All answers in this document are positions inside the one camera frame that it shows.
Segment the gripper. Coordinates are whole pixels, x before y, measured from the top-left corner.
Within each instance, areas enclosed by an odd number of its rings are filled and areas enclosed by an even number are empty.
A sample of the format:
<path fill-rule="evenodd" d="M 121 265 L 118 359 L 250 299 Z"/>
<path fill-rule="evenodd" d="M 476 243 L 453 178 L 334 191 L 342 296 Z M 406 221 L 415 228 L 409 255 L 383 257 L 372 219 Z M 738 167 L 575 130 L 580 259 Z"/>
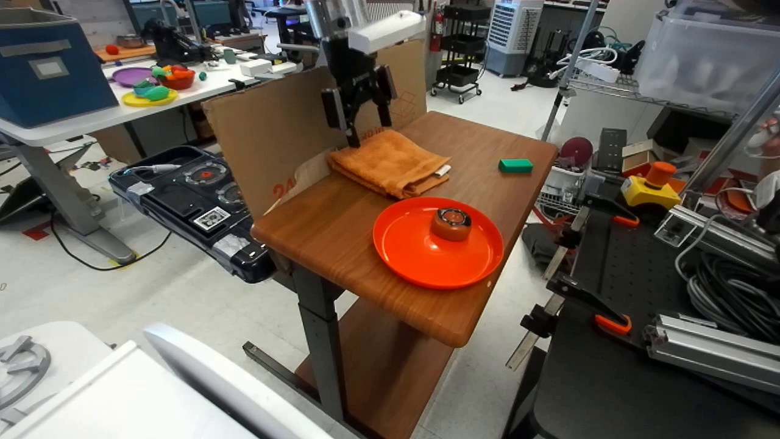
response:
<path fill-rule="evenodd" d="M 362 102 L 372 102 L 381 126 L 392 127 L 390 106 L 397 98 L 392 73 L 377 64 L 376 55 L 350 48 L 346 37 L 323 38 L 321 50 L 335 79 L 335 87 L 321 91 L 328 126 L 342 131 L 349 147 L 359 148 L 355 119 Z"/>

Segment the yellow emergency stop button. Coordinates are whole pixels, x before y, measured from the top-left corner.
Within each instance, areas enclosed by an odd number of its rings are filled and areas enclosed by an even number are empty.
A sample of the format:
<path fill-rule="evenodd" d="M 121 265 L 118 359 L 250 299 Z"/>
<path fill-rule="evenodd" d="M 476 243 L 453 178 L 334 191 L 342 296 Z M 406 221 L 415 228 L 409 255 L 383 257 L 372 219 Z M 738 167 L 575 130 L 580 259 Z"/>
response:
<path fill-rule="evenodd" d="M 670 162 L 652 162 L 643 176 L 630 176 L 621 186 L 622 197 L 629 207 L 643 204 L 659 205 L 666 210 L 682 202 L 670 181 L 677 167 Z"/>

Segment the purple plate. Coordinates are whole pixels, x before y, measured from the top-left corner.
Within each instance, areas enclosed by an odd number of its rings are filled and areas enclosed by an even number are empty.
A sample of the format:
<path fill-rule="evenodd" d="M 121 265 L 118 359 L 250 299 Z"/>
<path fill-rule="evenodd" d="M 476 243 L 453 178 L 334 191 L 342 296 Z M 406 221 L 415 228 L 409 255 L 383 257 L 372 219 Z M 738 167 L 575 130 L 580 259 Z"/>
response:
<path fill-rule="evenodd" d="M 143 67 L 127 67 L 115 70 L 111 79 L 122 87 L 134 87 L 144 81 L 153 85 L 158 84 L 158 81 L 152 75 L 152 69 Z"/>

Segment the red fire extinguisher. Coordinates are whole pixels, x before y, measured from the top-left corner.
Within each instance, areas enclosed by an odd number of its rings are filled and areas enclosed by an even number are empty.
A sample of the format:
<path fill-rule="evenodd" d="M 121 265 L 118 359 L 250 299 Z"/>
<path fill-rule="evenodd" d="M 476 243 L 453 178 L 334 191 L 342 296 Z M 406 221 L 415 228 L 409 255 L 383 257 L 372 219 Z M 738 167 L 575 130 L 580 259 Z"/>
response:
<path fill-rule="evenodd" d="M 431 37 L 429 50 L 432 53 L 441 51 L 441 39 L 444 33 L 444 8 L 440 0 L 431 0 Z"/>

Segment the cardboard sheet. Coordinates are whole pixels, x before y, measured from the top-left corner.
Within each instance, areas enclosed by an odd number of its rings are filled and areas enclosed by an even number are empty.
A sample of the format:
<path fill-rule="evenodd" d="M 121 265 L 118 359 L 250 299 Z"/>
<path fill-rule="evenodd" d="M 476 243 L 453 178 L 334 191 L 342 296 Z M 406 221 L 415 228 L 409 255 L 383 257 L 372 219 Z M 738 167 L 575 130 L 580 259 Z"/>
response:
<path fill-rule="evenodd" d="M 393 130 L 427 112 L 426 53 L 420 39 L 378 53 L 378 65 L 389 67 L 397 91 L 390 105 Z M 313 184 L 298 183 L 309 172 L 299 171 L 301 166 L 317 161 L 324 165 L 324 152 L 347 146 L 344 133 L 326 122 L 321 90 L 332 87 L 335 79 L 329 68 L 320 66 L 203 103 L 252 217 L 264 216 L 279 199 Z M 371 101 L 361 106 L 355 128 L 360 141 L 387 129 Z"/>

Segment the orange towel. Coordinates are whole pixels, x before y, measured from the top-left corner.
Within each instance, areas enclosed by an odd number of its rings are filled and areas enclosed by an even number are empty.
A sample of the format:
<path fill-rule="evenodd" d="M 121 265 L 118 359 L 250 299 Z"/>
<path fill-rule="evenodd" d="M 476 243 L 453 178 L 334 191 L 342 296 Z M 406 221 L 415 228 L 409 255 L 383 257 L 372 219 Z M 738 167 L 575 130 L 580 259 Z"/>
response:
<path fill-rule="evenodd" d="M 380 195 L 416 198 L 449 180 L 449 160 L 421 148 L 394 130 L 384 130 L 358 148 L 329 153 L 329 167 Z"/>

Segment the white power strip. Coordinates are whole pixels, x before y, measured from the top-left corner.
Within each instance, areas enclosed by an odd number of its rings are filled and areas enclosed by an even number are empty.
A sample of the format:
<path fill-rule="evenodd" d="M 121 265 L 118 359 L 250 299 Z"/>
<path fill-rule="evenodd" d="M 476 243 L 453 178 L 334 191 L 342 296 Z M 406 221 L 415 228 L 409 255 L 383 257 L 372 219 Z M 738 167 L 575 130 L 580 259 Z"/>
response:
<path fill-rule="evenodd" d="M 575 68 L 589 77 L 615 84 L 620 77 L 620 70 L 612 66 L 613 62 L 615 59 L 578 58 Z"/>

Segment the black machine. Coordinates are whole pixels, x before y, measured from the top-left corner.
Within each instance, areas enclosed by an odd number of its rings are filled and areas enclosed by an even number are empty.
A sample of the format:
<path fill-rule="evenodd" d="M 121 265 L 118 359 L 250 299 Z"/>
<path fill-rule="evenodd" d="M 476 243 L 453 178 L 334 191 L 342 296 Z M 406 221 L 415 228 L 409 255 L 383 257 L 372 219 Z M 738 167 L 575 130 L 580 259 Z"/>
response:
<path fill-rule="evenodd" d="M 145 22 L 141 36 L 154 43 L 159 66 L 190 65 L 215 60 L 211 48 L 190 40 L 175 27 L 154 18 Z"/>

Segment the white plastic appliance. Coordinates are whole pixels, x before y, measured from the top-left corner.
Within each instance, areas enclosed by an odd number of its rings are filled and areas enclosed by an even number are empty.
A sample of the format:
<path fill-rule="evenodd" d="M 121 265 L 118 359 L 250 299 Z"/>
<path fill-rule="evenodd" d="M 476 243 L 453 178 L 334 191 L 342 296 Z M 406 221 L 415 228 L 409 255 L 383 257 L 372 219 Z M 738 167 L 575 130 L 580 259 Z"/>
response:
<path fill-rule="evenodd" d="M 332 439 L 194 337 L 144 336 L 154 355 L 72 321 L 0 337 L 0 439 Z"/>

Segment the white air cooler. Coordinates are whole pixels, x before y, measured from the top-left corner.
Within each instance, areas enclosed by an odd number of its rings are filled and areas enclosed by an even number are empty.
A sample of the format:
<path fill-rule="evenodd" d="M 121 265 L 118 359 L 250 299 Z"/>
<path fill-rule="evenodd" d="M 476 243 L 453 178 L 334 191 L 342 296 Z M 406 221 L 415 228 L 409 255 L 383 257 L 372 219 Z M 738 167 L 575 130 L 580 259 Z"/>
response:
<path fill-rule="evenodd" d="M 543 7 L 544 0 L 495 0 L 486 37 L 487 71 L 499 77 L 524 72 Z"/>

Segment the aluminium extrusion bar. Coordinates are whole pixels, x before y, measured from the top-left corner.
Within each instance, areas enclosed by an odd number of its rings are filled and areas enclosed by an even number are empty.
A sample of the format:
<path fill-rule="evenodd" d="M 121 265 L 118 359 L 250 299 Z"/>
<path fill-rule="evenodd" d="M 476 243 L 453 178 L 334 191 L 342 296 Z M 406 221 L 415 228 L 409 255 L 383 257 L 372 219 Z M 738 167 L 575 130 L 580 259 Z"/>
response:
<path fill-rule="evenodd" d="M 780 396 L 780 346 L 689 316 L 657 315 L 643 329 L 650 358 Z"/>
<path fill-rule="evenodd" d="M 759 237 L 757 231 L 733 225 L 726 219 L 710 220 L 681 205 L 669 211 L 654 236 L 667 245 L 682 250 L 699 237 L 696 248 L 716 253 L 766 273 L 780 273 L 777 243 Z"/>

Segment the white desk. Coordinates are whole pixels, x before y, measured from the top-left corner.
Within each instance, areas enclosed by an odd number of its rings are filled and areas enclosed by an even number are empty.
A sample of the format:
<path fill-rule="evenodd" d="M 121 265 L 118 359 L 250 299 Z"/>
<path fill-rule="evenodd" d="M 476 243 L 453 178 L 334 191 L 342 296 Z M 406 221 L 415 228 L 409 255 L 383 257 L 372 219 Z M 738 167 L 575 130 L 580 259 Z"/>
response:
<path fill-rule="evenodd" d="M 32 128 L 20 127 L 0 118 L 0 138 L 16 153 L 16 157 L 39 184 L 48 200 L 53 203 L 73 235 L 119 266 L 127 266 L 136 260 L 134 251 L 101 227 L 88 203 L 81 200 L 80 186 L 69 183 L 45 148 L 71 137 L 86 135 L 157 112 L 230 93 L 236 91 L 241 84 L 249 86 L 261 80 L 281 78 L 284 73 L 302 69 L 301 65 L 293 68 L 290 62 L 285 62 L 282 67 L 270 67 L 267 72 L 248 77 L 243 74 L 240 64 L 230 66 L 221 61 L 216 70 L 207 73 L 207 80 L 197 80 L 192 87 L 179 92 L 179 96 L 170 104 L 152 107 L 131 107 L 122 104 Z"/>

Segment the maroon disc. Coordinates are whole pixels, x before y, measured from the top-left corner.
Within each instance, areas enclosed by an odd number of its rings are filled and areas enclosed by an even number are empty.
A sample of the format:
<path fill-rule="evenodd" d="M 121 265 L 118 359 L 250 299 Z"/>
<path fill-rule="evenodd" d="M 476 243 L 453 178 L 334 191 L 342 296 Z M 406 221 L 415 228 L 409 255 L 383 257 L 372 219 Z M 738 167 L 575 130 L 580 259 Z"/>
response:
<path fill-rule="evenodd" d="M 564 167 L 582 168 L 588 164 L 594 153 L 594 147 L 585 137 L 571 137 L 563 142 L 558 158 Z"/>

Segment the clear plastic bin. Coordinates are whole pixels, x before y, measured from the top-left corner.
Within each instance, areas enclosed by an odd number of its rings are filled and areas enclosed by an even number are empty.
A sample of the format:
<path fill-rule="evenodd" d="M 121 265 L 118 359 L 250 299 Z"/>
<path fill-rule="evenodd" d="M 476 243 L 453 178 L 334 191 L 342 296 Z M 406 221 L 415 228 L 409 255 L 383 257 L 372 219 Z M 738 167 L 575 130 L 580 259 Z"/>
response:
<path fill-rule="evenodd" d="M 780 0 L 669 0 L 633 77 L 647 98 L 744 111 L 780 69 Z"/>

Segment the black utility cart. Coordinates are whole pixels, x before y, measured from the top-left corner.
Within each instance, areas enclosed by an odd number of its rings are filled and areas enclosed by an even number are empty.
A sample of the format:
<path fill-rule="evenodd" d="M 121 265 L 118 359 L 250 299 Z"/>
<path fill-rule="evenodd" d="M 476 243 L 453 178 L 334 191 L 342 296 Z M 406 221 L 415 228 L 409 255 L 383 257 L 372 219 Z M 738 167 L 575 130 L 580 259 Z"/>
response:
<path fill-rule="evenodd" d="M 481 67 L 474 66 L 486 56 L 486 36 L 480 31 L 491 17 L 491 8 L 479 3 L 443 4 L 444 33 L 441 39 L 441 65 L 431 83 L 431 96 L 441 91 L 452 93 L 459 104 L 469 97 L 480 96 L 478 80 Z"/>

